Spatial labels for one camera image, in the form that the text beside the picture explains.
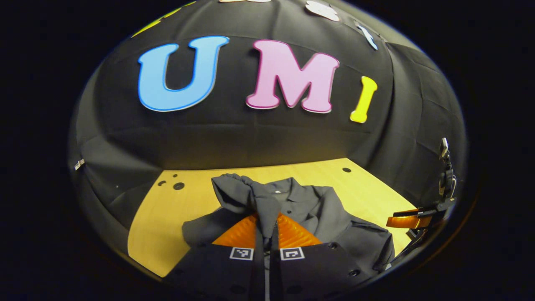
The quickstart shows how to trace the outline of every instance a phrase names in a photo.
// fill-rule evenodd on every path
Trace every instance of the letter u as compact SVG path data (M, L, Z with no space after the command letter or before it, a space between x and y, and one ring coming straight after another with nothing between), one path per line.
M178 44L153 48L140 56L139 99L148 109L159 112L189 108L203 101L216 82L217 60L221 46L228 44L225 36L205 36L192 40L189 46L196 50L193 78L188 86L171 90L165 84L167 62Z

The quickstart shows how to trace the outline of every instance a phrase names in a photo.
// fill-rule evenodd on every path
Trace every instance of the letter m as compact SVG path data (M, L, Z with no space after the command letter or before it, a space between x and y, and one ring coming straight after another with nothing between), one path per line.
M246 100L248 106L254 109L276 108L280 103L280 99L275 96L278 80L288 107L296 106L310 86L308 97L301 103L303 109L315 113L331 111L334 71L340 66L337 59L316 53L301 69L286 43L258 40L254 47L260 51L260 65L256 90Z

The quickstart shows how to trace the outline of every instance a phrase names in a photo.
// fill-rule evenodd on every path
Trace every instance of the yellow table surface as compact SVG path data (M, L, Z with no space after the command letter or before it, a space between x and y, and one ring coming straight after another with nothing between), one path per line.
M349 168L351 172L342 171ZM189 250L182 224L220 207L213 191L213 177L222 174L247 176L260 183L295 178L301 185L331 186L344 209L388 229L395 254L410 242L407 229L390 228L393 212L415 207L379 179L349 159L217 170L164 170L137 210L128 235L128 255L153 273L167 275ZM173 189L175 183L185 187Z

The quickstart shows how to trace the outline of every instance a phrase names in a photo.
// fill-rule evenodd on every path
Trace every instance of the jacket collar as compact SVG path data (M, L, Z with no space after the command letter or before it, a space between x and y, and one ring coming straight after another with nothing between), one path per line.
M266 188L270 193L277 193L276 191L290 192L288 200L292 202L301 202L309 199L318 199L320 196L316 195L313 190L307 190L301 186L296 179L288 178L266 184Z

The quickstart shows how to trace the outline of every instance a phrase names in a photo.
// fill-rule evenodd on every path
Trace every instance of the blue letter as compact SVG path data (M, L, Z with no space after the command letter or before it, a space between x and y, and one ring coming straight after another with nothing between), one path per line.
M204 100L216 82L219 49L228 41L225 36L205 36L191 41L189 46L196 49L193 79L179 90L171 90L165 84L167 61L178 45L167 44L145 52L138 60L141 103L148 109L166 112L183 110Z

